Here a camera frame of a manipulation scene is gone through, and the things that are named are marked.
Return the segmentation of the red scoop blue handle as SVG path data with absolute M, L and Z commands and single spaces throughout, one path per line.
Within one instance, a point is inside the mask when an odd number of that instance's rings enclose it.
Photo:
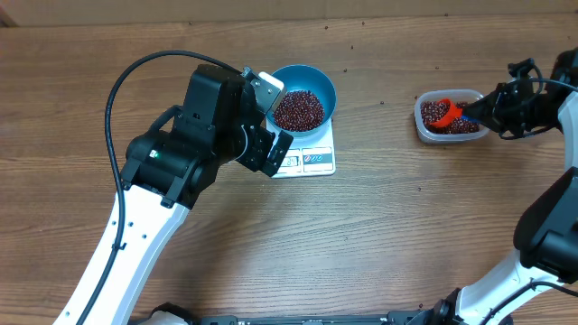
M 431 123 L 432 127 L 445 128 L 448 125 L 450 125 L 454 120 L 465 117 L 465 115 L 463 114 L 463 109 L 457 107 L 456 104 L 452 102 L 449 98 L 443 98 L 439 100 L 438 104 L 447 104 L 448 111 L 440 119 L 432 122 Z

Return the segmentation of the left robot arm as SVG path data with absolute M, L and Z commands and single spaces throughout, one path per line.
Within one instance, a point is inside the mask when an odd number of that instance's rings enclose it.
M 162 113 L 126 149 L 108 224 L 59 324 L 126 324 L 164 247 L 219 167 L 237 161 L 277 173 L 293 138 L 261 126 L 284 83 L 250 68 L 201 64 L 182 105 Z

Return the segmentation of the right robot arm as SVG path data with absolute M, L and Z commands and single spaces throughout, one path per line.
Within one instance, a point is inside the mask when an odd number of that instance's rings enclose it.
M 564 174 L 522 214 L 511 253 L 478 282 L 454 290 L 413 324 L 509 324 L 511 313 L 549 289 L 573 295 L 577 280 L 577 51 L 558 55 L 546 78 L 533 59 L 508 65 L 512 80 L 431 122 L 470 120 L 517 140 L 556 129 L 564 137 Z

